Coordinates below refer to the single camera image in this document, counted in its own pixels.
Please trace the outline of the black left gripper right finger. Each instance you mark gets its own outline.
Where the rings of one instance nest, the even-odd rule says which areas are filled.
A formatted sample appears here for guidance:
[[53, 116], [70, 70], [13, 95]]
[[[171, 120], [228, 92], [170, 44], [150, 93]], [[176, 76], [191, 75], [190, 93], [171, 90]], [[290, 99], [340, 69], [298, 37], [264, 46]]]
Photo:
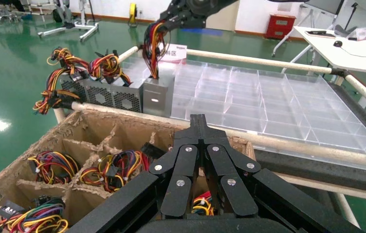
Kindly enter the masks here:
[[202, 142], [205, 174], [218, 213], [257, 216], [259, 209], [248, 188], [252, 176], [261, 170], [261, 165], [236, 151], [225, 131], [209, 127], [204, 114]]

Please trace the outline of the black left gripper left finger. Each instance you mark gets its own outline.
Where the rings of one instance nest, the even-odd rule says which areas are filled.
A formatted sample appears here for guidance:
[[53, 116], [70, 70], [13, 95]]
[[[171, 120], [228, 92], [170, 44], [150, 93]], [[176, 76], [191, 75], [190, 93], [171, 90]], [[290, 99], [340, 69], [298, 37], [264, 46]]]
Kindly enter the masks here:
[[203, 129], [204, 115], [191, 115], [190, 127], [175, 133], [172, 150], [149, 167], [159, 178], [156, 191], [162, 217], [185, 217], [190, 212]]

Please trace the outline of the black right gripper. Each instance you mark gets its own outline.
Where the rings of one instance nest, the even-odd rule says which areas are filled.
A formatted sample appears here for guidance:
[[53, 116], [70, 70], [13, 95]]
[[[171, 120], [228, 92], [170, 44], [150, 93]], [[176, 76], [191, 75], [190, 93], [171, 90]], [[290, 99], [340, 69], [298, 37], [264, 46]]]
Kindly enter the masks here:
[[237, 0], [172, 0], [160, 14], [159, 21], [166, 22], [166, 29], [202, 29], [209, 17]]

